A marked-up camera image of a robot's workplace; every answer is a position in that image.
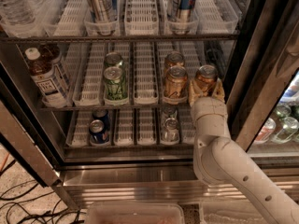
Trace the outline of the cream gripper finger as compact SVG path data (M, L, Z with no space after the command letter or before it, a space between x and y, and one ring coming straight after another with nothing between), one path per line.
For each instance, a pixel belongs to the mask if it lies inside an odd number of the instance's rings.
M189 104L190 104L190 106L193 106L195 101L198 98L203 97L203 96L204 96L203 91L198 87L195 80L192 79L189 84Z
M218 78L214 91L212 92L212 97L216 98L224 103L225 92L222 86L222 81Z

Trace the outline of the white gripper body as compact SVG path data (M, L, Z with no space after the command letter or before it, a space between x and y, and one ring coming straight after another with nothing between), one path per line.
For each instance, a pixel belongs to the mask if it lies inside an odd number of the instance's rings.
M219 99L197 99L191 107L191 116L197 132L228 132L227 107Z

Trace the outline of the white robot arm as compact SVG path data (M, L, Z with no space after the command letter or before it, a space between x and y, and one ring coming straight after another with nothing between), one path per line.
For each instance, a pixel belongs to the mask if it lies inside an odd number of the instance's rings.
M189 104L196 133L193 170L203 183L228 182L253 204L270 224L299 224L299 205L232 140L220 80L190 81Z

